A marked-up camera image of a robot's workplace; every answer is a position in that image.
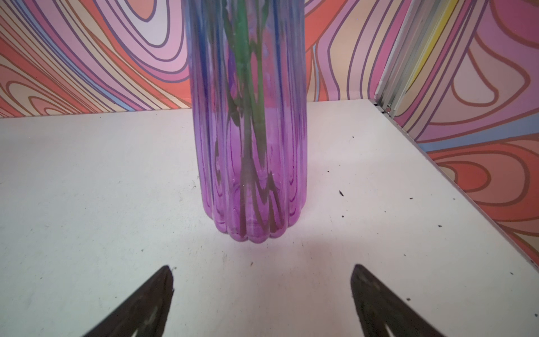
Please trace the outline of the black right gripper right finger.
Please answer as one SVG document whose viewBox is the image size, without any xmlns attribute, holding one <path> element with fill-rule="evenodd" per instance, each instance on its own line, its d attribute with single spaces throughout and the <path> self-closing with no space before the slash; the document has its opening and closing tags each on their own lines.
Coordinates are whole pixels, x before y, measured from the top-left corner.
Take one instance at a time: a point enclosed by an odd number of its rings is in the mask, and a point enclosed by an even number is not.
<svg viewBox="0 0 539 337">
<path fill-rule="evenodd" d="M 365 336 L 442 335 L 363 265 L 355 265 L 350 286 Z"/>
</svg>

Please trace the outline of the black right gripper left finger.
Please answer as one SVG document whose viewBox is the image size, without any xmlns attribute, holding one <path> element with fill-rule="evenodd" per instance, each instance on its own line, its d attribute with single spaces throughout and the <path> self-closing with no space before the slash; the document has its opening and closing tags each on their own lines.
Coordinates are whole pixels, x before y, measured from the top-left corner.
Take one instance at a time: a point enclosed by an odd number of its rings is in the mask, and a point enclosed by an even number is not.
<svg viewBox="0 0 539 337">
<path fill-rule="evenodd" d="M 173 293 L 173 274 L 164 265 L 85 336 L 162 336 Z"/>
</svg>

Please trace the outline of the purple blue glass vase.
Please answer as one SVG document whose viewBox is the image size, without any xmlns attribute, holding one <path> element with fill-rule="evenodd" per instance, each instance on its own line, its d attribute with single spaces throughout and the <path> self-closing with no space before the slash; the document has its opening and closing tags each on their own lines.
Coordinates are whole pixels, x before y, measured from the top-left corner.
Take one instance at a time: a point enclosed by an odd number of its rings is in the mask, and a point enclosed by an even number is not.
<svg viewBox="0 0 539 337">
<path fill-rule="evenodd" d="M 239 136 L 227 120 L 227 42 L 222 1 L 182 3 L 203 206 L 217 229 L 239 242 L 281 237 L 307 199 L 305 3 L 269 1 L 262 38 L 267 151 L 261 182 L 262 225 L 239 232 Z"/>
</svg>

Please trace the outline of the light pink rose stem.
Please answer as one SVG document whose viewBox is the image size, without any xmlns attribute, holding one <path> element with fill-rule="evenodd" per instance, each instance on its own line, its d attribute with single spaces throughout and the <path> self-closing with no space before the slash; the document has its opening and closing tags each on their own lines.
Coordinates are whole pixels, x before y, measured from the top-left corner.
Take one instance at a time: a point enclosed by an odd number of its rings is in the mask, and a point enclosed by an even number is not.
<svg viewBox="0 0 539 337">
<path fill-rule="evenodd" d="M 222 1 L 223 31 L 227 42 L 227 120 L 239 136 L 239 232 L 262 225 L 261 182 L 257 169 L 265 168 L 267 136 L 265 89 L 262 84 L 262 38 L 269 1 Z"/>
</svg>

